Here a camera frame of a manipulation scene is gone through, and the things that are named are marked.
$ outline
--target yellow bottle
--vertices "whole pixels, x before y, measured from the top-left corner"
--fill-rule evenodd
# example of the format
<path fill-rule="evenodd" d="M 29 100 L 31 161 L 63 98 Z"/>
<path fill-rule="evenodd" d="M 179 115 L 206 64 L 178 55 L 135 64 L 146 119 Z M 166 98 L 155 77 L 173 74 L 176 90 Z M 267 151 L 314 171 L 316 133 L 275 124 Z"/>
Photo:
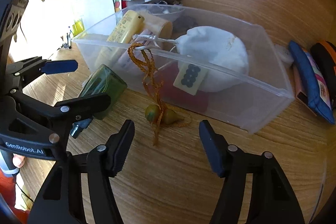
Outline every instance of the yellow bottle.
<path fill-rule="evenodd" d="M 122 19 L 118 22 L 113 32 L 108 37 L 107 41 L 118 43 L 130 43 L 133 35 L 139 34 L 143 29 L 144 17 L 128 10 Z M 102 47 L 95 62 L 95 66 L 99 67 L 105 64 L 112 68 L 119 57 L 125 52 L 122 48 L 117 47 Z"/>

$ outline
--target transparent plastic bin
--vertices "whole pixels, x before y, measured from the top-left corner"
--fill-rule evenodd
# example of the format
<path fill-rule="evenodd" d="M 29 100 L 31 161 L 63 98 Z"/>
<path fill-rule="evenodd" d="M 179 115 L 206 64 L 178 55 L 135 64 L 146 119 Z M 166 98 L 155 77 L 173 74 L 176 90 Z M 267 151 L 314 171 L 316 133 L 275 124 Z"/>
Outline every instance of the transparent plastic bin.
<path fill-rule="evenodd" d="M 165 102 L 236 125 L 252 134 L 293 101 L 288 75 L 272 41 L 261 26 L 220 13 L 176 5 L 134 5 L 105 18 L 75 37 L 73 41 L 77 43 L 92 73 L 101 65 L 97 57 L 102 47 L 108 46 L 120 53 L 127 51 L 129 44 L 106 41 L 127 10 L 147 10 L 172 21 L 172 39 L 186 34 L 188 28 L 213 26 L 233 33 L 245 44 L 249 55 L 248 75 L 178 53 L 152 50 L 158 69 L 155 77 L 164 80 L 161 96 Z M 198 90 L 192 96 L 173 86 L 179 72 L 178 62 L 213 70 L 219 75 L 235 79 L 236 84 L 219 92 Z M 127 83 L 128 88 L 146 94 L 142 86 L 144 73 L 137 67 L 123 69 L 117 63 L 113 61 L 110 67 Z"/>

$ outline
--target silver screw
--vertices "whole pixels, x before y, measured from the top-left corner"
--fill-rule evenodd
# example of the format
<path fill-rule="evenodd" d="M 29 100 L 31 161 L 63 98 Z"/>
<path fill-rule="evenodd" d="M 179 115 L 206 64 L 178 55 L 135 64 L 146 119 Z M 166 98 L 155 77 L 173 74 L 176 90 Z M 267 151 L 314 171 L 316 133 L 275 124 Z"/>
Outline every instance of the silver screw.
<path fill-rule="evenodd" d="M 238 150 L 238 147 L 236 147 L 234 144 L 230 144 L 227 148 L 231 152 L 236 152 Z"/>
<path fill-rule="evenodd" d="M 68 112 L 70 108 L 68 106 L 61 106 L 61 111 L 62 112 Z"/>
<path fill-rule="evenodd" d="M 50 134 L 49 142 L 51 142 L 53 144 L 58 143 L 59 142 L 59 136 L 56 133 Z"/>
<path fill-rule="evenodd" d="M 264 153 L 264 156 L 265 156 L 266 158 L 268 158 L 268 159 L 273 158 L 273 154 L 272 154 L 271 152 L 268 152 L 268 151 L 266 151 L 266 152 Z"/>
<path fill-rule="evenodd" d="M 105 149 L 106 149 L 106 146 L 103 145 L 103 144 L 97 146 L 97 150 L 98 150 L 99 152 L 102 152 L 102 151 L 104 151 Z"/>

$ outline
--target wooden desk surface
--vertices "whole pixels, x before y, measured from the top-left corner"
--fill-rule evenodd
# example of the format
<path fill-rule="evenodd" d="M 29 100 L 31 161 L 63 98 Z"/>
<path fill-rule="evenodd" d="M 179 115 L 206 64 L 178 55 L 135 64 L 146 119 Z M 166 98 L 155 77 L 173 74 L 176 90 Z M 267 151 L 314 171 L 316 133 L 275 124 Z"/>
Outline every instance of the wooden desk surface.
<path fill-rule="evenodd" d="M 336 12 L 336 0 L 184 0 L 184 4 L 260 24 L 275 43 L 286 45 L 294 39 L 307 47 L 328 37 Z M 24 19 L 27 21 L 29 17 L 25 15 Z M 76 97 L 90 73 L 76 46 L 58 51 L 57 59 L 66 58 L 78 61 L 76 72 L 42 76 L 25 92 L 50 105 Z M 152 130 L 144 117 L 144 109 L 150 103 L 147 96 L 127 90 L 107 118 L 94 121 L 78 139 L 70 138 L 68 150 L 73 154 L 88 152 L 105 143 L 125 119 L 132 119 L 135 138 L 124 169 L 111 180 L 124 222 L 206 224 L 223 183 L 212 173 L 199 140 L 198 123 L 206 117 L 191 113 L 193 123 L 189 127 L 163 129 L 158 147 L 152 147 Z M 308 222 L 325 175 L 328 135 L 332 127 L 296 101 L 255 135 L 224 122 L 208 120 L 228 143 L 246 152 L 261 154 L 268 150 L 275 155 Z M 21 169 L 33 197 L 52 165 L 53 162 L 29 159 Z M 251 176 L 247 180 L 240 223 L 246 221 L 251 193 Z M 83 176 L 83 197 L 87 221 L 93 223 L 86 176 Z"/>

